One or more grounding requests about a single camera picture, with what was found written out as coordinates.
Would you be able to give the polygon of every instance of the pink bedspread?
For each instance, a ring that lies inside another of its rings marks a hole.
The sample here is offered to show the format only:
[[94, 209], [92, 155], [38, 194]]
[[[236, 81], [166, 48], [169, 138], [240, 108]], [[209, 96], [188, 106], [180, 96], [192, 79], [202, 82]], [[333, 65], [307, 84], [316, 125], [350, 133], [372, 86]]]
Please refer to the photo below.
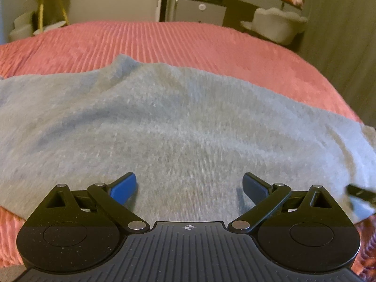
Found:
[[[333, 86], [295, 53], [235, 30], [188, 22], [88, 22], [0, 46], [0, 75], [84, 72], [118, 54], [233, 76], [360, 121]], [[20, 264], [23, 220], [0, 208], [0, 267]]]

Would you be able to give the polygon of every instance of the wooden table leg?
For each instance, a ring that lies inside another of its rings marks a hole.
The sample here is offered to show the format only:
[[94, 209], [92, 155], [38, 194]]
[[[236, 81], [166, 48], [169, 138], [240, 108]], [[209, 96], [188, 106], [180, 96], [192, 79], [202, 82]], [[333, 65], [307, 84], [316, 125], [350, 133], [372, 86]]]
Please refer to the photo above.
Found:
[[38, 29], [40, 33], [43, 33], [43, 8], [44, 8], [44, 0], [39, 0]]
[[61, 12], [63, 13], [63, 17], [64, 17], [64, 20], [65, 20], [65, 23], [67, 25], [69, 25], [67, 12], [65, 11], [65, 8], [64, 8], [64, 5], [63, 5], [63, 0], [59, 0], [59, 4], [60, 4]]

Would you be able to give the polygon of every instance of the coral bedding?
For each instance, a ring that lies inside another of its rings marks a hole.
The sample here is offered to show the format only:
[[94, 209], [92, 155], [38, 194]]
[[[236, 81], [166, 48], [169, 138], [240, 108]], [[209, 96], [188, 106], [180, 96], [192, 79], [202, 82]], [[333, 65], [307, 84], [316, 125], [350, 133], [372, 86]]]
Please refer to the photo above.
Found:
[[[233, 76], [304, 104], [360, 121], [333, 86], [295, 53], [232, 29], [188, 22], [88, 22], [0, 46], [0, 75], [85, 72], [118, 54]], [[0, 267], [21, 264], [16, 235], [24, 220], [0, 208]], [[353, 270], [371, 281], [376, 218], [357, 224], [362, 249]]]

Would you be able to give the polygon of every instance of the gray curtain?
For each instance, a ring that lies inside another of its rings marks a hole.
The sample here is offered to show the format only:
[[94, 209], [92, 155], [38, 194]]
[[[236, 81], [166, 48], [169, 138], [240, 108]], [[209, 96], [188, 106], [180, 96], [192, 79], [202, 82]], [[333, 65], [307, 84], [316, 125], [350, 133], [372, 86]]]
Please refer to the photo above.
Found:
[[306, 0], [298, 53], [376, 127], [376, 0]]

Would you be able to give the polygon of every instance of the gray ribbed plate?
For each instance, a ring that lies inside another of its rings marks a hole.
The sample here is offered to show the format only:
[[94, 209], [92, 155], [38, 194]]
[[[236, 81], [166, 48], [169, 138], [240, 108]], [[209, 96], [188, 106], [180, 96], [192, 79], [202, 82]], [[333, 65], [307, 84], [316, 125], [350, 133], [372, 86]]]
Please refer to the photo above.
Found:
[[158, 222], [149, 233], [130, 235], [120, 251], [95, 269], [69, 275], [25, 272], [19, 282], [361, 282], [348, 269], [308, 275], [268, 260], [248, 235], [221, 223]]

